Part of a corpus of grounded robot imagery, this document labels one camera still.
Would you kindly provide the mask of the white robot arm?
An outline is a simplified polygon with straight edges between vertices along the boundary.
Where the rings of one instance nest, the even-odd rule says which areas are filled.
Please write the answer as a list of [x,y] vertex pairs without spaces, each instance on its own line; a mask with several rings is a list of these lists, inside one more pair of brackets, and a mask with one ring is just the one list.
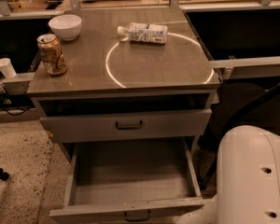
[[217,153],[217,194],[176,224],[280,224],[280,136],[229,130]]

